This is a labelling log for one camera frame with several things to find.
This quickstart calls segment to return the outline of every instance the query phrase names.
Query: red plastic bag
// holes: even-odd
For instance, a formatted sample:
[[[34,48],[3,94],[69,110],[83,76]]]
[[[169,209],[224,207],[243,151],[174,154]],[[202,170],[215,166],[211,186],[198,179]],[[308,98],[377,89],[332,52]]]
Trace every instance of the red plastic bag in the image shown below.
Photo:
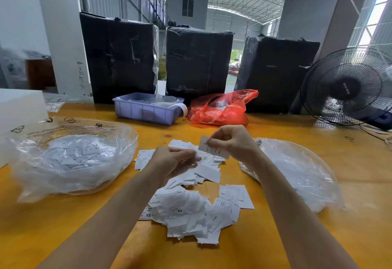
[[[259,92],[242,89],[228,94],[209,94],[192,100],[188,108],[188,120],[213,125],[247,125],[245,104]]]

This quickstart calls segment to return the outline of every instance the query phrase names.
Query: purple plastic crate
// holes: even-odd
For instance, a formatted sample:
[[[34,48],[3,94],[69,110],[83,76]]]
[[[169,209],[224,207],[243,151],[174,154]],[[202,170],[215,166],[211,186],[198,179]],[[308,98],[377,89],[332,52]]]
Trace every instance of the purple plastic crate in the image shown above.
[[[131,93],[114,98],[116,115],[118,117],[154,122],[161,125],[172,125],[183,114],[181,107],[165,108],[152,104],[136,102],[135,100],[155,98],[155,94]]]

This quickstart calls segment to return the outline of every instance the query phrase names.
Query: electric fan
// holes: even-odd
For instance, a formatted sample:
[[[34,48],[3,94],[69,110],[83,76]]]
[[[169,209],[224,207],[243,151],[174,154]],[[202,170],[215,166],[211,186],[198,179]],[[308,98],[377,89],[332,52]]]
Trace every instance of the electric fan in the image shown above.
[[[314,63],[300,91],[305,109],[334,125],[392,128],[392,57],[372,48],[347,48]]]

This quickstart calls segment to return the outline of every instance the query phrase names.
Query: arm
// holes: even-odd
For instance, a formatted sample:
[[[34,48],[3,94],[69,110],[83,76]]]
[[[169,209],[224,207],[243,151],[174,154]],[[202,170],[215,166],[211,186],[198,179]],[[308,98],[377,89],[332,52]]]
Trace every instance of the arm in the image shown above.
[[[147,166],[92,218],[54,250],[37,269],[109,269],[156,190],[184,172],[194,150],[158,147]]]
[[[256,173],[293,269],[359,269],[242,125],[221,127],[208,145],[228,150]]]

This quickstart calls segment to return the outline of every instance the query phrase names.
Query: yellow table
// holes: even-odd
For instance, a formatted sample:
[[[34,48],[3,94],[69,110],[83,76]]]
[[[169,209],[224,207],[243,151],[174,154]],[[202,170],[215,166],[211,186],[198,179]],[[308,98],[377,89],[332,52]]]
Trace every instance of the yellow table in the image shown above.
[[[182,139],[198,144],[201,135],[217,127],[178,119],[171,127],[116,118],[112,105],[65,104],[53,115],[130,124],[139,134],[138,149],[151,149]],[[321,221],[362,269],[390,268],[392,264],[392,152],[364,132],[348,128],[315,127],[311,116],[249,116],[253,137],[283,139],[309,148],[338,178],[345,208],[325,209]],[[131,163],[105,190],[86,196],[51,195],[33,204],[17,204],[21,188],[0,169],[0,268],[34,268],[137,171]],[[112,268],[289,268],[287,257],[260,185],[238,170],[230,158],[221,166],[221,184],[244,184],[255,210],[242,209],[238,222],[223,229],[217,247],[166,238],[166,227],[138,222]],[[217,183],[198,185],[211,202]]]

